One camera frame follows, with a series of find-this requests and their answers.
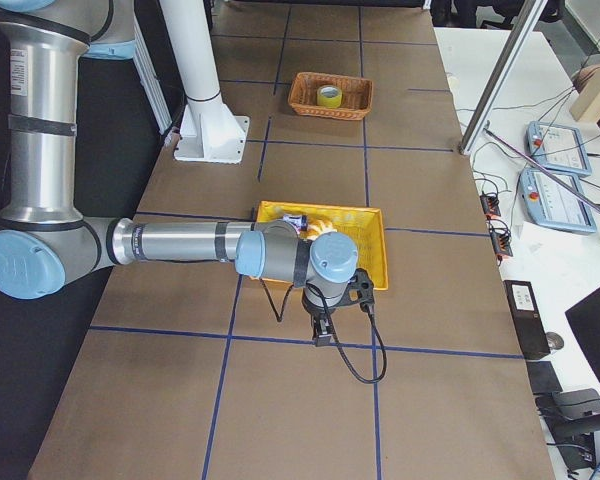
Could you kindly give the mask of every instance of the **yellow box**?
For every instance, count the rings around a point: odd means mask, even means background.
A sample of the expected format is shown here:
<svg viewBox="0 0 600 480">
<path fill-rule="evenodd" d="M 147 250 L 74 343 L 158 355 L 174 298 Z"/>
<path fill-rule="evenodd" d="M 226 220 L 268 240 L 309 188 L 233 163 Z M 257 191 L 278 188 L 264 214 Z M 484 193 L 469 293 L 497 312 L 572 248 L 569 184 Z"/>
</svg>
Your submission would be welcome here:
<svg viewBox="0 0 600 480">
<path fill-rule="evenodd" d="M 358 247 L 358 267 L 364 268 L 376 290 L 389 288 L 384 225 L 379 208 L 336 207 L 305 203 L 281 203 L 263 200 L 258 207 L 258 222 L 278 220 L 283 215 L 306 215 L 309 223 L 328 219 L 334 228 Z"/>
</svg>

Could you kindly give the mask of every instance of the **light blue device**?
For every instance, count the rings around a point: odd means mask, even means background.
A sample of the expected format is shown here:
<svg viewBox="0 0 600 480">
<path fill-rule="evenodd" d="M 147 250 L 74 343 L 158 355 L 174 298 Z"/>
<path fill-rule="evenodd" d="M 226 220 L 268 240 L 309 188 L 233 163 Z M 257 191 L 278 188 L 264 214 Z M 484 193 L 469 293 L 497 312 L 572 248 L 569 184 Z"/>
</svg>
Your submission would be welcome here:
<svg viewBox="0 0 600 480">
<path fill-rule="evenodd" d="M 591 163 L 577 128 L 531 122 L 527 128 L 527 142 L 531 156 L 539 164 L 581 177 L 591 175 Z"/>
<path fill-rule="evenodd" d="M 556 172 L 555 175 L 583 193 L 577 174 Z M 589 206 L 540 170 L 529 167 L 522 170 L 520 190 L 529 216 L 541 227 L 586 234 L 597 231 Z"/>
</svg>

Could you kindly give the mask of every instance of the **tape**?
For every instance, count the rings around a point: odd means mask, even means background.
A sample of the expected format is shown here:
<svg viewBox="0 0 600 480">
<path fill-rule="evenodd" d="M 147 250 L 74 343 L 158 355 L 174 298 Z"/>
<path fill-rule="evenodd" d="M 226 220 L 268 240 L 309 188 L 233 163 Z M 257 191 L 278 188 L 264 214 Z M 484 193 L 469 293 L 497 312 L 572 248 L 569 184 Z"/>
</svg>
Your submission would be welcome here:
<svg viewBox="0 0 600 480">
<path fill-rule="evenodd" d="M 323 85 L 318 89 L 318 105 L 338 108 L 342 103 L 342 90 L 335 85 Z"/>
</svg>

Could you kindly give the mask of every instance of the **white table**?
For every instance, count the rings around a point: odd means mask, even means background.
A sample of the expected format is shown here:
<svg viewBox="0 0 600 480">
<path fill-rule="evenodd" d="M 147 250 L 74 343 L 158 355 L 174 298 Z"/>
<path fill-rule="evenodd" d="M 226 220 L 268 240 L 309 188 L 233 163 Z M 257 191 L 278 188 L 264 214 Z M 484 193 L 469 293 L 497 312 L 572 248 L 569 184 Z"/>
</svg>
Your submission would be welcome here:
<svg viewBox="0 0 600 480">
<path fill-rule="evenodd" d="M 509 32 L 492 30 L 436 29 L 442 60 L 454 94 L 454 103 L 461 124 L 468 124 L 484 90 Z M 535 105 L 546 99 L 568 92 L 571 80 L 558 62 L 550 45 L 541 33 L 534 33 L 525 45 L 520 58 L 504 84 L 495 103 L 496 107 Z M 577 98 L 570 94 L 564 105 L 554 108 L 544 121 L 577 126 L 585 140 L 600 135 L 596 124 L 576 122 L 569 107 Z M 500 137 L 524 151 L 526 129 L 529 122 L 538 120 L 556 101 L 550 100 L 533 107 L 494 110 L 490 116 L 490 129 Z M 565 311 L 600 287 L 600 216 L 594 213 L 598 233 L 581 236 L 557 233 L 531 237 L 529 222 L 523 201 L 518 193 L 514 202 L 516 182 L 525 166 L 521 159 L 511 160 L 492 145 L 478 149 L 490 141 L 483 134 L 473 149 L 471 161 L 475 170 L 497 174 L 508 183 L 512 193 L 500 194 L 503 220 L 513 234 L 514 257 L 503 261 L 500 267 L 502 279 L 527 280 L 533 284 L 538 308 L 545 331 L 560 334 L 565 347 L 545 358 L 550 360 L 565 391 L 595 388 L 600 394 L 600 384 L 580 349 Z M 600 154 L 600 137 L 586 144 L 589 153 Z M 587 180 L 600 185 L 600 158 L 591 158 L 593 174 Z M 490 177 L 504 190 L 504 182 Z M 478 190 L 482 182 L 477 182 Z M 584 184 L 585 194 L 600 203 L 600 191 Z M 493 191 L 485 184 L 485 191 Z M 556 478 L 566 478 L 565 466 L 557 449 L 550 449 Z"/>
</svg>

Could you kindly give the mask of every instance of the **black chair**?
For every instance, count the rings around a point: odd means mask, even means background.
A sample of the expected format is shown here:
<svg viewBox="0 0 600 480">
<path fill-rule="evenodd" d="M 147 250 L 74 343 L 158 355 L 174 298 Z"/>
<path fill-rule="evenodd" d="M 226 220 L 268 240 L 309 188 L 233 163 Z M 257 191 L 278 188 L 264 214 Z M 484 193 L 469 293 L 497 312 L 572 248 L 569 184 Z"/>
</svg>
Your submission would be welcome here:
<svg viewBox="0 0 600 480">
<path fill-rule="evenodd" d="M 553 23 L 561 20 L 565 9 L 564 1 L 565 0 L 549 0 L 540 15 L 539 21 Z M 494 6 L 493 10 L 498 15 L 504 17 L 504 20 L 502 22 L 485 20 L 480 25 L 480 28 L 487 28 L 487 26 L 490 26 L 503 30 L 511 30 L 513 28 L 513 19 L 520 15 L 523 3 L 523 0 L 511 0 L 503 5 Z"/>
</svg>

